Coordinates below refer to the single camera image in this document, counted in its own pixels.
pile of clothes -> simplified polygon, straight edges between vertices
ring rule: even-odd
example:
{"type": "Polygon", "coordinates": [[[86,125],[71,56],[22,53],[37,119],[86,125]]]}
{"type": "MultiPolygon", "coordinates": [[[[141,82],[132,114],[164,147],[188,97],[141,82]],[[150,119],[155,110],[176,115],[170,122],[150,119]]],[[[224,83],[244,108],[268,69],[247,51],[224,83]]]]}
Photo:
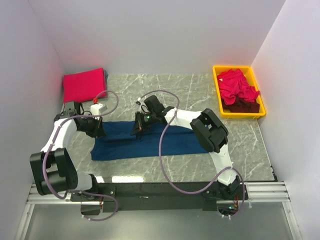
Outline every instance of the pile of clothes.
{"type": "Polygon", "coordinates": [[[223,109],[231,113],[259,113],[256,99],[260,92],[248,84],[240,69],[224,71],[217,79],[223,109]]]}

blue cloth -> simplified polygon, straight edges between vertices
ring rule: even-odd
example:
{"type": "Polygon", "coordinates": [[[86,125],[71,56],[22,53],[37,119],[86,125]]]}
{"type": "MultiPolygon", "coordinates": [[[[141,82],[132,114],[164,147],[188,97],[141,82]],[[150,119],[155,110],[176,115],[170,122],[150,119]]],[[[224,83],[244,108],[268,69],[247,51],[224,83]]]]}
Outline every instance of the blue cloth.
{"type": "MultiPolygon", "coordinates": [[[[95,139],[92,160],[109,161],[153,157],[159,154],[159,140],[165,126],[154,123],[150,131],[131,136],[133,121],[108,121],[102,123],[106,134],[95,139]]],[[[207,153],[199,144],[194,132],[180,126],[170,126],[162,141],[162,155],[207,153]]]]}

folded red cloth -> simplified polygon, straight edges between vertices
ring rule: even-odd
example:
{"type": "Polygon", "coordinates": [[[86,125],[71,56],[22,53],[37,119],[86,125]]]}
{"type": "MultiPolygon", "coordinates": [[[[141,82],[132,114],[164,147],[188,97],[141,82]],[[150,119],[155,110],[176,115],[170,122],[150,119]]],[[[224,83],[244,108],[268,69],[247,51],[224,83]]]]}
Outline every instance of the folded red cloth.
{"type": "Polygon", "coordinates": [[[229,110],[231,113],[259,113],[260,104],[256,101],[250,102],[238,96],[235,97],[235,101],[231,105],[226,105],[225,101],[221,99],[223,109],[229,110]]]}
{"type": "Polygon", "coordinates": [[[108,73],[103,68],[63,77],[63,102],[85,102],[94,99],[97,94],[107,90],[108,73]]]}
{"type": "Polygon", "coordinates": [[[248,84],[245,75],[240,69],[224,71],[217,77],[220,96],[226,105],[235,102],[236,96],[248,102],[255,102],[260,92],[248,84]]]}

gray floor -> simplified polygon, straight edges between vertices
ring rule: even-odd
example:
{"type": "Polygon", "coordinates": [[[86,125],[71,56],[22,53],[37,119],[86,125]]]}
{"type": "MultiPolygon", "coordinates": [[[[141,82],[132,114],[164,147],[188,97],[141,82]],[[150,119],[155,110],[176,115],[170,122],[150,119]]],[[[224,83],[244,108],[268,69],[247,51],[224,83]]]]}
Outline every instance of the gray floor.
{"type": "Polygon", "coordinates": [[[292,240],[281,202],[246,204],[231,221],[202,210],[120,211],[102,222],[80,206],[36,205],[26,240],[292,240]]]}
{"type": "MultiPolygon", "coordinates": [[[[180,109],[202,111],[212,109],[220,116],[213,77],[210,74],[111,74],[107,87],[118,93],[119,106],[104,121],[133,121],[137,98],[158,89],[170,90],[180,98],[180,109]]],[[[157,94],[165,106],[175,106],[176,100],[166,93],[157,94]]],[[[104,99],[111,109],[115,98],[104,99]]],[[[91,102],[84,103],[90,109],[91,102]]],[[[229,130],[229,152],[233,166],[246,181],[273,181],[270,161],[255,119],[226,119],[222,122],[229,130]]],[[[111,182],[113,176],[129,177],[129,181],[165,182],[158,157],[141,157],[112,161],[92,161],[91,150],[95,140],[77,132],[68,149],[79,172],[92,173],[111,182]]],[[[168,176],[176,182],[210,181],[216,170],[209,154],[165,156],[168,176]]]]}

marble table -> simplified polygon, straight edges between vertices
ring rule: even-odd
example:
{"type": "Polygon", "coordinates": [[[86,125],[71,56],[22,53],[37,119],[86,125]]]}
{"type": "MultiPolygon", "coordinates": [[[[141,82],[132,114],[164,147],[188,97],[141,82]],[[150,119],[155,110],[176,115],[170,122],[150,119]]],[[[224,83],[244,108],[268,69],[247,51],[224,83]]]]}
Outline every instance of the marble table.
{"type": "MultiPolygon", "coordinates": [[[[180,98],[180,109],[202,111],[212,109],[220,116],[216,87],[211,74],[111,74],[107,88],[119,96],[118,108],[103,121],[133,121],[137,98],[152,90],[169,90],[180,98]]],[[[169,94],[157,93],[165,106],[175,106],[176,100],[169,94]]],[[[116,100],[112,94],[104,98],[108,109],[116,100]]],[[[92,102],[83,106],[89,110],[92,102]]],[[[233,166],[246,181],[273,181],[273,170],[256,119],[220,118],[229,130],[228,145],[233,166]]],[[[112,161],[93,161],[91,150],[95,139],[77,132],[68,152],[78,170],[99,176],[100,181],[111,182],[165,182],[159,166],[159,158],[140,157],[112,161]]],[[[210,181],[216,174],[209,154],[164,156],[166,172],[175,182],[210,181]]]]}

